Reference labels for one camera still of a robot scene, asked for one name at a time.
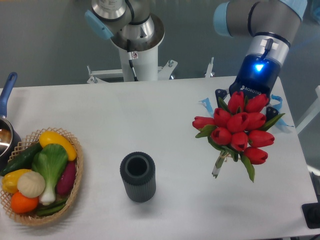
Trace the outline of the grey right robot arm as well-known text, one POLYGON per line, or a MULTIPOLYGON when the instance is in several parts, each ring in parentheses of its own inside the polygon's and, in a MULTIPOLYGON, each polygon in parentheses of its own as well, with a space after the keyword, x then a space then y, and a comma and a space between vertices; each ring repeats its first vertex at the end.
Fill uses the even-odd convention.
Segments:
POLYGON ((306 0, 230 0, 213 15, 215 31, 252 41, 229 93, 267 98, 279 76, 307 8, 306 0))

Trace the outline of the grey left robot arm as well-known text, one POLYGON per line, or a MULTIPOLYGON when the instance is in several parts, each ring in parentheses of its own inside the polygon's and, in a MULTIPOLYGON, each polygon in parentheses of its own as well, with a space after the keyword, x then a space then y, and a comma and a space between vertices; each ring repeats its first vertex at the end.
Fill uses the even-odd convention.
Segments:
MULTIPOLYGON (((282 62, 280 37, 273 32, 253 29, 252 17, 261 2, 246 1, 246 20, 234 23, 231 13, 239 2, 220 4, 213 16, 214 28, 220 35, 236 34, 245 27, 253 36, 235 81, 227 93, 242 92, 250 101, 271 97, 282 62)), ((147 0, 93 0, 91 9, 84 14, 89 27, 104 40, 111 40, 118 48, 123 79, 126 82, 160 80, 158 46, 165 30, 162 21, 150 12, 147 0)))

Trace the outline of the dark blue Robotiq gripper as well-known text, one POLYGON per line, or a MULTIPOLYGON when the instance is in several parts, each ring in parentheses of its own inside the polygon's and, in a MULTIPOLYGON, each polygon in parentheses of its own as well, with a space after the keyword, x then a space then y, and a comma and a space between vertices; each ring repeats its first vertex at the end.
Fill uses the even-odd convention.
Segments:
MULTIPOLYGON (((281 66, 270 59, 261 59, 260 56, 247 55, 240 67, 235 81, 229 87, 230 95, 234 92, 243 92, 249 99, 265 94, 270 98, 271 91, 275 85, 281 66)), ((224 100, 228 95, 226 89, 216 89, 215 98, 217 107, 221 104, 219 98, 224 100)), ((265 111, 266 121, 270 121, 279 114, 279 111, 273 106, 267 106, 265 111)))

